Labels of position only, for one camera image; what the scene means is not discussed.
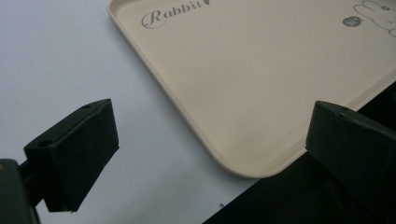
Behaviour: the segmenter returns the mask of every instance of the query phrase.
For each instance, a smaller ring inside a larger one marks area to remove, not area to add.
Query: black bracket
[[[306,149],[375,214],[394,216],[394,130],[346,107],[316,102]]]
[[[110,99],[84,105],[25,148],[27,161],[0,160],[0,223],[38,223],[35,206],[75,212],[119,149]]]

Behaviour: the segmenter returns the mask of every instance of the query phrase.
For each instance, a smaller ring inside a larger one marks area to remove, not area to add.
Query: cartoon rabbit print
[[[363,1],[354,6],[355,10],[364,17],[371,19],[377,26],[389,31],[396,37],[396,10],[381,6],[372,1]]]

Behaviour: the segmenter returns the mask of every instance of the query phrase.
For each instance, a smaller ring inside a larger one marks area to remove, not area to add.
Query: white surface
[[[107,0],[0,3],[0,158],[111,98],[120,150],[75,214],[46,223],[201,223],[254,183],[219,168],[112,23]]]

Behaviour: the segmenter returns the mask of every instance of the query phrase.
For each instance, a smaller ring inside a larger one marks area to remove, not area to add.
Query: beige plastic tray
[[[396,79],[395,1],[113,0],[108,11],[226,170],[301,156],[316,100],[359,109]]]

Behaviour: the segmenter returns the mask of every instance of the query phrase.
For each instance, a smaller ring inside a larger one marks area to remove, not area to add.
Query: white table
[[[255,180],[205,152],[106,12],[107,0],[0,3],[0,158],[78,107],[111,98],[120,150],[74,213],[42,223],[201,223]]]

